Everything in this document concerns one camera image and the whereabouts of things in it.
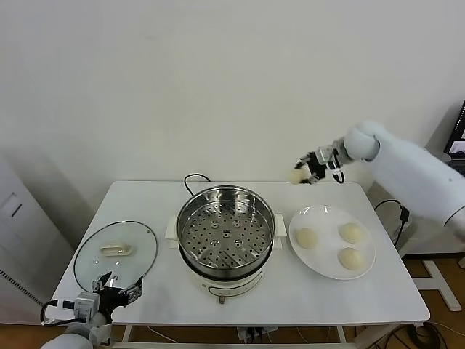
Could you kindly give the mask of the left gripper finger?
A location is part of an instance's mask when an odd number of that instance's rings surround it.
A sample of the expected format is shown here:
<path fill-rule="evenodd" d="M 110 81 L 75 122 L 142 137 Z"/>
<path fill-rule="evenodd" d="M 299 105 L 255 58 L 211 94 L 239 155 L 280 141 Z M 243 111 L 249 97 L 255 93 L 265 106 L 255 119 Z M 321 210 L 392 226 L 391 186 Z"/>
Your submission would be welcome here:
<path fill-rule="evenodd" d="M 110 279 L 112 272 L 109 271 L 108 273 L 100 276 L 97 280 L 92 282 L 92 292 L 101 292 L 104 290 L 106 283 Z"/>
<path fill-rule="evenodd" d="M 121 291 L 127 302 L 134 302 L 142 295 L 142 282 L 143 276 L 140 276 L 134 284 Z"/>

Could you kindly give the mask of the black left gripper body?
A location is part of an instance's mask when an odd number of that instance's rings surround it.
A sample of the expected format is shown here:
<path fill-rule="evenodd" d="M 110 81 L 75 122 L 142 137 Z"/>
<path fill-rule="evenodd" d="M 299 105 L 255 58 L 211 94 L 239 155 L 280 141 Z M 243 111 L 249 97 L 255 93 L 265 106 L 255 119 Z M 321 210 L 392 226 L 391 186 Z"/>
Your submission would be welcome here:
<path fill-rule="evenodd" d="M 99 312 L 103 315 L 112 315 L 116 308 L 125 308 L 129 304 L 129 296 L 121 288 L 105 286 L 103 290 L 98 291 L 98 295 Z"/>

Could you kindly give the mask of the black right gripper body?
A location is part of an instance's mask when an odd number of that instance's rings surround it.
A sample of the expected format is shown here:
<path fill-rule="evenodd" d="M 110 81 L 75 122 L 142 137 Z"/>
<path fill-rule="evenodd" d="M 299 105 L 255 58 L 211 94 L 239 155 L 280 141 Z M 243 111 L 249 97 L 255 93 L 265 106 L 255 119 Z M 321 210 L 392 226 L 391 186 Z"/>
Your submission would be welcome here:
<path fill-rule="evenodd" d="M 326 165 L 318 162 L 315 153 L 308 154 L 307 166 L 313 179 L 324 179 L 326 177 Z"/>

